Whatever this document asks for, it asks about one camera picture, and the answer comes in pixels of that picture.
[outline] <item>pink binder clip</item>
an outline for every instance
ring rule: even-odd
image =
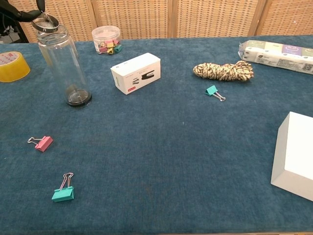
[[[35,148],[45,152],[45,150],[49,147],[49,145],[53,142],[53,139],[50,136],[44,136],[42,139],[35,139],[34,137],[29,138],[29,140],[27,141],[27,143],[34,143],[35,144]]]

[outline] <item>clear plastic container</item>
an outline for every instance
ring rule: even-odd
[[[37,31],[38,45],[59,91],[71,106],[88,104],[91,93],[80,62],[74,41],[67,29],[60,25],[53,33]]]
[[[121,33],[118,27],[107,25],[92,31],[94,47],[98,54],[113,55],[122,50]]]

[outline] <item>teal binder clip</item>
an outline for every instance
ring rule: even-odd
[[[211,86],[209,87],[208,89],[206,89],[205,93],[209,96],[214,96],[216,97],[217,99],[219,99],[220,101],[225,101],[226,98],[221,96],[220,94],[218,94],[217,92],[218,90],[216,89],[215,86]]]
[[[73,175],[74,174],[71,172],[63,175],[63,182],[60,188],[56,189],[52,196],[52,200],[54,202],[62,202],[62,201],[74,199],[74,187],[69,186],[70,179],[72,178]]]

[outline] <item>white cube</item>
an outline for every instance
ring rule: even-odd
[[[278,129],[271,184],[313,201],[313,118],[289,112]]]

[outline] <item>bottle lid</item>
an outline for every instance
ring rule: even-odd
[[[54,33],[58,30],[59,21],[52,15],[42,13],[38,18],[31,22],[32,26],[44,33]]]

